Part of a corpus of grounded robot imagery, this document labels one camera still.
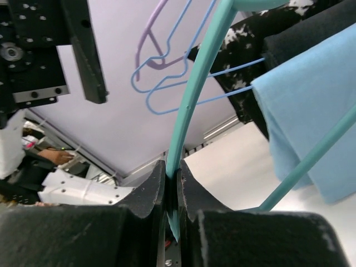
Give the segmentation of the teal plastic hanger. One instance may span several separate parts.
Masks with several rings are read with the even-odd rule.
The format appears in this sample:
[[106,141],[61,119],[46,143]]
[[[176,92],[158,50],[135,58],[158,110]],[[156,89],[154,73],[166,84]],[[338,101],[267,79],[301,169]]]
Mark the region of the teal plastic hanger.
[[[262,11],[282,6],[285,3],[285,1],[222,0],[217,6],[187,82],[167,155],[166,177],[170,183],[166,208],[170,228],[176,240],[180,238],[180,215],[175,188],[176,173],[180,168],[182,148],[194,109],[223,39],[238,11]],[[257,210],[270,211],[354,124],[355,108],[352,107]]]

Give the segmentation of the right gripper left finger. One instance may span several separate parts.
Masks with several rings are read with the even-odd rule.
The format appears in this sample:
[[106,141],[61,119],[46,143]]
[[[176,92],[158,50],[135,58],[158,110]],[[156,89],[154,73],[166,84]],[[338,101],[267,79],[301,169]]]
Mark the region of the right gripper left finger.
[[165,163],[112,206],[15,207],[1,214],[2,266],[163,266]]

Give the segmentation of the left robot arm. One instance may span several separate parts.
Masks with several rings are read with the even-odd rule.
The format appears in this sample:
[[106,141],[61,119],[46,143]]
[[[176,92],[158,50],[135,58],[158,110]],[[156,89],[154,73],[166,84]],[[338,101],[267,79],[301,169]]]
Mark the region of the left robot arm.
[[91,176],[80,147],[59,143],[31,107],[69,94],[58,47],[73,49],[85,99],[107,100],[87,1],[1,2],[1,197],[20,205],[114,205],[129,195],[114,176]]

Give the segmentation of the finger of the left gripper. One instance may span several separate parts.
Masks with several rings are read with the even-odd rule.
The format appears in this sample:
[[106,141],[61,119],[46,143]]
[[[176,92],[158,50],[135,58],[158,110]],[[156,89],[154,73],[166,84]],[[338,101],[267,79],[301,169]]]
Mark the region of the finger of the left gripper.
[[92,30],[90,10],[86,0],[60,1],[70,34],[85,99],[103,104],[108,92]]

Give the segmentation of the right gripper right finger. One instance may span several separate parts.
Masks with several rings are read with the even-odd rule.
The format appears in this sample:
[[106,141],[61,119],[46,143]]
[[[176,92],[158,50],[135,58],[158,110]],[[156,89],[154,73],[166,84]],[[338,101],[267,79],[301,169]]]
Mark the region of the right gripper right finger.
[[233,211],[181,163],[182,266],[348,266],[332,226],[308,212]]

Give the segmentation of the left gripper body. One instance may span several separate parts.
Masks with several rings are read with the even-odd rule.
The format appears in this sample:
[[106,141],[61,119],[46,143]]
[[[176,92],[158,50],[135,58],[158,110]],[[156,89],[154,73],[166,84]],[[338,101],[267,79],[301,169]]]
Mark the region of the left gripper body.
[[1,1],[1,113],[69,93],[57,51],[67,44],[60,1]]

